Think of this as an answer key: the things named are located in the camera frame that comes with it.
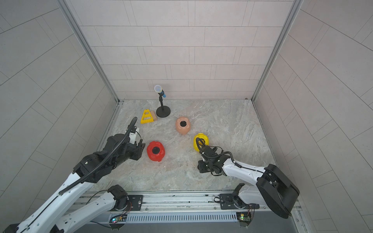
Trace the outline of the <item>circuit board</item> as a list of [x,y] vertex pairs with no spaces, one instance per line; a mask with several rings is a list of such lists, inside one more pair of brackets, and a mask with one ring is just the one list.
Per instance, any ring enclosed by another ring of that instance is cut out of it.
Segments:
[[117,216],[112,217],[109,223],[117,224],[120,222],[125,222],[126,220],[127,220],[127,215],[117,215]]
[[241,228],[248,227],[252,222],[252,214],[250,212],[236,212],[237,220]]

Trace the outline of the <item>right circuit board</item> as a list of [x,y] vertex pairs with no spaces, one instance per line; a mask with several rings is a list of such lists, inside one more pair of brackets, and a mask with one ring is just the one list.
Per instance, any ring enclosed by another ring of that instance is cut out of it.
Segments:
[[252,214],[250,212],[236,212],[237,220],[241,228],[248,227],[252,222]]

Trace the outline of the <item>yellow piggy bank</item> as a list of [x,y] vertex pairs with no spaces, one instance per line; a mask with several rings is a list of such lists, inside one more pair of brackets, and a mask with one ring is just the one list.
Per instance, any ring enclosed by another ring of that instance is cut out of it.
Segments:
[[194,137],[193,147],[197,152],[200,152],[200,149],[207,145],[209,145],[209,138],[205,134],[198,133]]

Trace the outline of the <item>small wooden block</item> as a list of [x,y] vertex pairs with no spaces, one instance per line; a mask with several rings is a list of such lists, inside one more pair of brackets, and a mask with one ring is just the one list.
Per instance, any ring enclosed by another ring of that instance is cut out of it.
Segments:
[[151,111],[151,116],[153,118],[153,121],[157,121],[157,115],[154,111]]

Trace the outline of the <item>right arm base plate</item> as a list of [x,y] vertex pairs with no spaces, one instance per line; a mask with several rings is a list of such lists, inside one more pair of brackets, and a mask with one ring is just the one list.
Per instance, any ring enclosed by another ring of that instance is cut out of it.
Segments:
[[245,204],[238,195],[220,194],[214,198],[214,202],[220,205],[222,210],[249,210],[259,209],[259,204]]

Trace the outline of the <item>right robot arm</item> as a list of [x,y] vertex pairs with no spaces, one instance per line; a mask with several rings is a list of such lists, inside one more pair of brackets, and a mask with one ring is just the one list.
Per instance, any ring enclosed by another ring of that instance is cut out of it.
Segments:
[[300,194],[296,185],[278,168],[269,164],[257,167],[237,161],[229,151],[217,153],[217,147],[197,144],[202,160],[200,173],[213,176],[235,177],[243,181],[229,198],[220,198],[222,204],[233,204],[238,209],[258,204],[269,207],[278,216],[287,219]]

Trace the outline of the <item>left circuit board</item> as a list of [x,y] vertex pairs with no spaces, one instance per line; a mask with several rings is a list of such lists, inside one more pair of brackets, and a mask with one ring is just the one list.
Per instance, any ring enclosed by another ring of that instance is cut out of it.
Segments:
[[127,220],[127,215],[117,215],[117,216],[112,217],[109,223],[117,224],[120,222],[125,222],[126,220]]

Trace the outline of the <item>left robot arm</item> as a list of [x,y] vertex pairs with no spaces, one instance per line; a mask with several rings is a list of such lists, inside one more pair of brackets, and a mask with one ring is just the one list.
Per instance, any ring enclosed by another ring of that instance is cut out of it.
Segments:
[[9,225],[7,233],[70,233],[75,232],[100,214],[114,210],[126,213],[131,209],[127,192],[114,185],[83,207],[68,214],[70,207],[102,177],[110,174],[128,159],[138,160],[145,143],[138,132],[116,134],[107,139],[102,151],[85,156],[73,172],[34,213],[21,223]]

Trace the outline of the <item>black microphone stand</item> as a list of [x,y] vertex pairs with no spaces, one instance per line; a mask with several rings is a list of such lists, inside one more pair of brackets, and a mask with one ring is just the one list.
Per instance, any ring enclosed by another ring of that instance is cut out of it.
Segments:
[[156,115],[161,118],[165,118],[170,115],[171,109],[163,104],[163,98],[166,97],[163,88],[160,85],[154,86],[155,92],[159,95],[160,107],[156,110]]

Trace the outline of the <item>pink piggy bank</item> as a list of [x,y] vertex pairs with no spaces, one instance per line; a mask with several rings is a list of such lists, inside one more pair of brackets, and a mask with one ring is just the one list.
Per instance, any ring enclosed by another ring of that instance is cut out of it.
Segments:
[[182,135],[186,135],[191,128],[190,121],[187,117],[180,117],[176,120],[176,130]]

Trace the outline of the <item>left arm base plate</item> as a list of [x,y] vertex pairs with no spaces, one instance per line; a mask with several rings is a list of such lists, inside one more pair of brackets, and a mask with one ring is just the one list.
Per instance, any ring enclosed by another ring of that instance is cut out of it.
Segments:
[[114,207],[115,210],[126,211],[140,211],[143,204],[143,195],[129,195],[126,199],[119,200],[119,203]]

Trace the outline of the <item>red piggy bank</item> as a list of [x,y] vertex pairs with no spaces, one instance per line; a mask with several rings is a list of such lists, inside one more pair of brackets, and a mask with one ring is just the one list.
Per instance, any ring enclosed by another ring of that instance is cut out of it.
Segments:
[[165,148],[162,143],[152,141],[147,147],[147,154],[152,161],[161,162],[165,157]]

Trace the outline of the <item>yellow triangular block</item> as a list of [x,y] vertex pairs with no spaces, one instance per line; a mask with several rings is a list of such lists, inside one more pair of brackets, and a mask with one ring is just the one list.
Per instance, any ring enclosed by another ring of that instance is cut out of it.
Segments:
[[145,109],[143,111],[142,117],[141,117],[141,124],[151,123],[154,122],[154,118],[151,114],[151,111],[149,109]]

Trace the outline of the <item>aluminium mounting rail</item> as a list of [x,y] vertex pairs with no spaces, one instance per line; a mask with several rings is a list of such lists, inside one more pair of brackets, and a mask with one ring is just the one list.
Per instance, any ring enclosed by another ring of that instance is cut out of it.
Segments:
[[253,186],[244,185],[238,191],[148,191],[128,192],[129,195],[143,195],[143,204],[140,211],[133,213],[160,213],[160,212],[212,212],[222,210],[214,202],[220,194],[234,194],[245,204],[259,204],[259,209],[270,209],[282,218],[288,218],[292,208],[297,202],[298,194],[293,191],[289,195],[271,192],[261,193]]

